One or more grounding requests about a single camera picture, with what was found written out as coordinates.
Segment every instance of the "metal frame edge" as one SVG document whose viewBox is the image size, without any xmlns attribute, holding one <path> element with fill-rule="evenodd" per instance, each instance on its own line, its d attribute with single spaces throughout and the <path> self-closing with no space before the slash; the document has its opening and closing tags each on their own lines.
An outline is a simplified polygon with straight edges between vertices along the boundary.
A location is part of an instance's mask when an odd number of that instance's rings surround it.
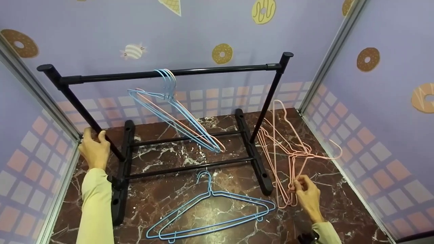
<svg viewBox="0 0 434 244">
<path fill-rule="evenodd" d="M 326 152 L 326 154 L 329 157 L 332 157 L 332 153 L 327 149 L 326 145 L 318 139 L 317 134 L 315 133 L 314 128 L 312 128 L 309 123 L 308 123 L 308 119 L 306 118 L 305 115 L 301 116 L 304 123 L 307 125 L 307 127 L 309 128 L 309 130 L 312 132 L 312 134 L 315 136 L 315 139 L 320 143 L 321 147 L 324 149 L 324 151 Z M 386 233 L 389 242 L 392 244 L 396 244 L 396 241 L 393 239 L 392 235 L 389 233 L 389 231 L 387 231 L 386 227 L 384 226 L 383 222 L 378 218 L 378 216 L 374 213 L 374 211 L 371 209 L 371 207 L 368 205 L 368 203 L 366 202 L 366 200 L 362 197 L 362 195 L 360 194 L 360 192 L 357 190 L 357 188 L 355 187 L 355 184 L 351 181 L 348 180 L 348 176 L 345 173 L 345 171 L 342 169 L 342 167 L 337 163 L 337 161 L 335 159 L 331 159 L 331 161 L 333 162 L 333 164 L 336 166 L 336 168 L 338 168 L 339 172 L 341 173 L 341 175 L 344 177 L 345 181 L 348 183 L 348 185 L 351 187 L 351 189 L 354 191 L 354 193 L 357 195 L 357 197 L 359 198 L 359 200 L 362 202 L 363 206 L 366 208 L 366 210 L 368 210 L 368 213 L 372 216 L 372 218 L 374 219 L 375 223 L 378 225 L 378 227 L 380 227 L 380 230 L 383 231 L 384 233 Z"/>
<path fill-rule="evenodd" d="M 58 191 L 57 196 L 53 199 L 51 203 L 50 209 L 46 215 L 44 224 L 41 228 L 41 232 L 38 235 L 37 242 L 39 244 L 48 244 L 53 233 L 54 225 L 56 224 L 57 217 L 60 212 L 60 208 L 62 207 L 63 200 L 66 196 L 66 192 L 68 191 L 69 183 L 72 179 L 73 173 L 76 169 L 80 153 L 78 151 L 79 144 L 76 143 L 74 146 L 74 154 L 71 157 L 71 160 L 68 162 L 69 167 L 66 171 L 66 174 L 60 180 L 61 184 L 60 189 Z"/>
<path fill-rule="evenodd" d="M 333 61 L 337 57 L 340 49 L 345 44 L 345 40 L 347 39 L 349 33 L 351 32 L 355 22 L 363 11 L 365 5 L 369 2 L 369 0 L 358 0 L 354 1 L 351 9 L 349 10 L 349 15 L 344 19 L 337 32 L 327 54 L 325 55 L 321 66 L 318 68 L 318 71 L 313 78 L 312 84 L 307 91 L 306 96 L 304 97 L 300 107 L 297 109 L 300 115 L 303 115 L 307 109 L 307 106 L 313 99 L 313 96 L 316 94 L 319 86 L 321 85 L 323 79 L 327 75 L 330 67 L 333 64 Z"/>
<path fill-rule="evenodd" d="M 79 131 L 66 117 L 63 111 L 51 98 L 32 72 L 19 59 L 15 51 L 9 46 L 8 42 L 0 34 L 0 62 L 17 78 L 22 86 L 31 94 L 33 98 L 45 109 L 54 121 L 68 134 L 70 138 L 79 141 L 81 136 Z"/>
</svg>

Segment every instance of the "blue hanger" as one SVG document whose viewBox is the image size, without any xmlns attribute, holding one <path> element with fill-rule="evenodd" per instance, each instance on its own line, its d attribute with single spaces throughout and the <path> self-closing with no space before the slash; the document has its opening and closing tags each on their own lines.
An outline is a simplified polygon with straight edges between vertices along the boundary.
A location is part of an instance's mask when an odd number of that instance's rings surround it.
<svg viewBox="0 0 434 244">
<path fill-rule="evenodd" d="M 195 141 L 197 144 L 205 147 L 208 150 L 214 151 L 214 152 L 221 152 L 220 146 L 215 142 L 215 140 L 209 135 L 209 133 L 203 129 L 203 127 L 196 121 L 194 117 L 190 115 L 190 113 L 179 104 L 177 100 L 174 99 L 174 91 L 176 88 L 176 78 L 168 69 L 155 69 L 154 71 L 158 72 L 164 79 L 164 88 L 167 92 L 166 94 L 162 93 L 154 93 L 154 92 L 145 92 L 145 91 L 138 91 L 134 89 L 128 89 L 128 94 L 139 104 L 147 108 L 149 111 L 154 113 L 157 117 L 161 118 L 163 121 L 167 122 L 171 127 L 175 128 L 180 133 L 184 134 L 185 136 L 188 136 L 190 139 Z M 160 98 L 162 100 L 167 100 L 169 104 L 171 104 L 173 107 L 175 107 L 193 126 L 194 129 L 198 131 L 198 134 L 201 135 L 201 138 L 203 140 L 206 140 L 209 144 L 207 144 L 204 141 L 201 141 L 198 139 L 198 136 L 195 136 L 191 134 L 188 130 L 185 128 L 179 126 L 175 121 L 173 121 L 171 118 L 167 117 L 165 114 L 161 113 L 158 109 L 154 108 L 153 106 L 141 101 L 139 98 L 137 98 L 137 93 L 154 96 L 157 98 Z"/>
<path fill-rule="evenodd" d="M 166 215 L 164 218 L 162 218 L 159 222 L 157 222 L 156 224 L 154 224 L 146 232 L 146 237 L 147 238 L 150 239 L 150 238 L 156 238 L 156 237 L 158 237 L 161 240 L 168 240 L 169 243 L 174 243 L 174 241 L 176 239 L 178 239 L 178 238 L 186 238 L 186 237 L 198 236 L 198 235 L 203 235 L 203 234 L 212 233 L 212 232 L 216 232 L 216 231 L 221 231 L 221 230 L 224 230 L 224 229 L 228 229 L 230 227 L 234 227 L 234 226 L 246 223 L 246 222 L 254 220 L 254 219 L 256 219 L 257 221 L 262 221 L 264 215 L 266 215 L 270 211 L 276 209 L 276 205 L 273 202 L 270 202 L 270 201 L 266 201 L 266 200 L 262 200 L 262 199 L 258 199 L 258 198 L 252 198 L 252 197 L 248 197 L 248 196 L 243 196 L 243 195 L 239 195 L 239 194 L 235 194 L 235 193 L 230 193 L 230 192 L 226 192 L 226 191 L 213 191 L 212 188 L 211 188 L 212 177 L 211 177 L 211 174 L 208 171 L 201 171 L 201 172 L 199 172 L 199 174 L 197 175 L 196 184 L 198 184 L 199 178 L 202 175 L 208 175 L 208 191 L 205 192 L 205 193 L 199 194 L 198 196 L 196 196 L 193 199 L 189 200 L 188 202 L 184 203 L 182 206 L 180 206 L 176 210 L 172 211 L 171 213 L 169 213 L 168 215 Z M 173 233 L 168 233 L 168 234 L 161 234 L 161 232 L 168 225 L 170 225 L 171 223 L 173 223 L 183 213 L 185 213 L 187 210 L 189 210 L 190 208 L 192 208 L 198 202 L 200 202 L 200 201 L 202 201 L 202 200 L 204 200 L 206 198 L 209 198 L 210 196 L 223 196 L 223 197 L 227 197 L 227 198 L 231 198 L 231 199 L 245 201 L 245 202 L 249 202 L 249 203 L 252 203 L 252 204 L 264 206 L 266 208 L 266 210 L 264 210 L 262 212 L 258 212 L 256 214 L 251 214 L 251 215 L 248 215 L 248 216 L 244 216 L 244 217 L 240 217 L 240 218 L 237 218 L 237 219 L 233 219 L 233 220 L 229 220 L 229 221 L 224 221 L 224 222 L 221 222 L 221 223 L 212 224 L 212 225 L 208 225 L 208 226 L 204 226 L 204 227 L 198 227 L 198 228 L 193 228 L 193 229 L 184 230 L 184 231 L 175 231 Z M 268 204 L 272 205 L 273 207 L 270 209 L 264 203 L 268 203 Z M 157 225 L 159 225 L 161 222 L 167 220 L 170 216 L 174 215 L 175 213 L 178 213 L 178 214 L 161 228 L 161 230 L 158 232 L 158 235 L 154 235 L 154 236 L 150 236 L 149 235 L 149 232 L 151 230 L 155 229 L 155 227 Z M 219 225 L 224 225 L 224 224 L 229 224 L 229 223 L 231 223 L 231 224 L 230 225 L 226 225 L 226 226 L 222 226 L 222 227 L 219 227 L 219 228 L 213 229 L 213 230 L 202 231 L 202 232 L 193 233 L 193 234 L 179 235 L 179 234 L 183 234 L 183 233 L 188 233 L 188 232 L 192 232 L 192 231 L 198 231 L 198 230 L 202 230 L 202 229 L 206 229 L 206 228 L 211 228 L 211 227 L 216 227 L 216 226 L 219 226 Z"/>
</svg>

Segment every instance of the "wallpaper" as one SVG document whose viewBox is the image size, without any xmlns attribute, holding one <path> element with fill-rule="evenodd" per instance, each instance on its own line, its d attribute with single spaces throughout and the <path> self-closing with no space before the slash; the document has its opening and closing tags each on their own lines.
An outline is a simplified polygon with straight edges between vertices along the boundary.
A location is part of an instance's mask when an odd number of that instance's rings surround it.
<svg viewBox="0 0 434 244">
<path fill-rule="evenodd" d="M 433 7 L 370 1 L 307 109 L 394 239 L 434 230 Z"/>
<path fill-rule="evenodd" d="M 0 9 L 0 32 L 51 96 L 65 97 L 36 67 L 53 64 L 61 75 L 128 73 L 277 63 L 295 54 L 282 77 L 306 91 L 352 1 L 304 0 L 127 0 L 8 1 Z M 258 111 L 275 72 L 227 73 L 177 78 L 178 94 L 198 117 L 233 113 L 242 106 Z M 156 122 L 132 104 L 127 89 L 154 91 L 162 79 L 138 79 L 71 86 L 102 127 Z M 302 97 L 291 97 L 292 106 Z M 160 103 L 171 111 L 167 104 Z"/>
<path fill-rule="evenodd" d="M 2 63 L 0 80 L 0 243 L 30 244 L 58 194 L 74 143 Z"/>
</svg>

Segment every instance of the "wristwatch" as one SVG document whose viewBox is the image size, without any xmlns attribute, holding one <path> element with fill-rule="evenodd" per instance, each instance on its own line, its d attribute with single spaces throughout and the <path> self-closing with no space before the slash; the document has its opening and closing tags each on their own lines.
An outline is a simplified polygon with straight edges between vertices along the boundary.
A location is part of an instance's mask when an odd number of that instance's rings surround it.
<svg viewBox="0 0 434 244">
<path fill-rule="evenodd" d="M 312 230 L 312 231 L 310 232 L 310 234 L 312 235 L 312 238 L 313 238 L 313 240 L 312 240 L 312 244 L 317 244 L 318 241 L 319 241 L 319 234 L 318 234 L 318 232 Z"/>
<path fill-rule="evenodd" d="M 310 233 L 303 233 L 297 237 L 300 244 L 318 244 L 319 234 L 312 230 Z"/>
</svg>

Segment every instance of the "pink hanger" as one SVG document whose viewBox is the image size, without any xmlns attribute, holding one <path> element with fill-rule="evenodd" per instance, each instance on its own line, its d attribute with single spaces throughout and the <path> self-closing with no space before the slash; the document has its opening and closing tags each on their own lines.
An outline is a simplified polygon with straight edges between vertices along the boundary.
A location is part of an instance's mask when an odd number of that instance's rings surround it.
<svg viewBox="0 0 434 244">
<path fill-rule="evenodd" d="M 276 119 L 275 119 L 275 104 L 276 102 L 280 102 L 280 104 L 283 107 L 283 111 L 284 111 L 284 120 L 285 122 L 287 122 L 292 131 L 294 132 L 294 134 L 296 135 L 299 144 L 295 143 L 295 146 L 297 146 L 298 148 L 301 148 L 301 150 L 298 149 L 294 149 L 291 145 L 291 143 L 289 141 L 287 141 L 282 134 L 276 129 L 275 125 L 276 125 Z M 338 159 L 342 156 L 342 148 L 336 144 L 334 141 L 330 140 L 330 142 L 332 142 L 334 145 L 336 145 L 339 150 L 340 150 L 340 154 L 339 156 L 335 157 L 335 158 L 330 158 L 330 157 L 324 157 L 324 156 L 319 156 L 319 155 L 315 155 L 312 154 L 312 147 L 310 145 L 308 145 L 307 143 L 304 143 L 300 136 L 298 135 L 298 133 L 296 132 L 296 130 L 294 129 L 293 125 L 291 124 L 291 122 L 288 121 L 288 119 L 286 118 L 286 109 L 285 106 L 283 105 L 283 102 L 280 100 L 274 100 L 273 101 L 273 123 L 270 123 L 267 119 L 264 119 L 266 123 L 268 123 L 272 128 L 273 128 L 273 136 L 270 136 L 269 133 L 261 126 L 259 129 L 259 134 L 258 134 L 258 138 L 259 138 L 259 142 L 261 144 L 261 147 L 263 149 L 263 151 L 265 152 L 265 157 L 267 158 L 267 161 L 270 165 L 271 171 L 273 172 L 275 181 L 273 182 L 273 186 L 276 188 L 276 202 L 277 202 L 277 207 L 278 208 L 286 208 L 287 206 L 296 206 L 297 205 L 297 195 L 294 194 L 294 192 L 291 192 L 289 190 L 290 185 L 293 183 L 294 179 L 296 178 L 296 176 L 300 176 L 306 163 L 307 160 L 310 158 L 323 158 L 323 159 Z M 286 148 L 282 145 L 281 142 L 276 140 L 276 133 L 287 143 L 287 145 L 289 146 L 289 148 Z M 266 138 L 270 139 L 273 143 L 273 160 L 274 162 L 271 160 L 270 157 L 270 152 L 268 151 L 267 148 L 267 144 L 266 144 Z M 282 185 L 282 181 L 279 179 L 279 176 L 277 175 L 277 165 L 276 165 L 276 145 L 283 150 L 283 152 L 285 154 L 288 155 L 288 166 L 289 166 L 289 172 L 288 172 L 288 176 L 289 176 L 289 184 L 288 184 L 288 188 L 287 190 L 283 187 Z M 296 158 L 297 157 L 305 157 L 304 162 L 302 164 L 302 167 L 299 171 L 298 174 L 296 174 L 295 172 L 295 164 L 296 164 Z M 279 205 L 279 193 L 282 196 L 283 199 L 283 203 L 284 205 Z"/>
</svg>

